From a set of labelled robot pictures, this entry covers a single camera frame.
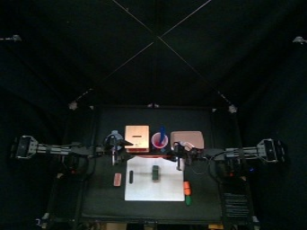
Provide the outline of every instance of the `black enclosure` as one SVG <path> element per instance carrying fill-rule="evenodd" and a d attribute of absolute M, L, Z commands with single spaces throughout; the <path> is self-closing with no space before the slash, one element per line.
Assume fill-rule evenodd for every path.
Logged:
<path fill-rule="evenodd" d="M 57 175 L 54 157 L 10 159 L 17 137 L 91 144 L 91 106 L 135 106 L 137 115 L 147 108 L 154 126 L 175 107 L 169 119 L 197 126 L 190 110 L 234 105 L 243 146 L 279 139 L 290 157 L 261 165 L 250 180 L 262 229 L 305 229 L 306 9 L 305 0 L 2 1 L 0 228 L 38 228 Z M 121 130 L 126 119 L 142 122 L 137 115 L 110 114 L 99 126 L 122 120 Z M 231 147 L 235 136 L 219 120 L 226 143 L 214 136 L 206 143 Z"/>

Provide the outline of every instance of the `dark wall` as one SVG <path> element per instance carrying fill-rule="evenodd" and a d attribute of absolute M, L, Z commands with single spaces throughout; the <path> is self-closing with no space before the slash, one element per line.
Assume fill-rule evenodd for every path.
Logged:
<path fill-rule="evenodd" d="M 62 143 L 65 121 L 0 88 L 0 225 L 34 229 L 46 208 L 54 180 L 53 159 L 10 159 L 15 137 L 34 136 L 42 143 Z"/>
<path fill-rule="evenodd" d="M 254 202 L 265 229 L 305 229 L 307 225 L 307 46 L 294 46 L 273 81 L 242 108 L 246 146 L 279 139 L 289 149 L 287 164 L 262 166 L 254 183 Z"/>

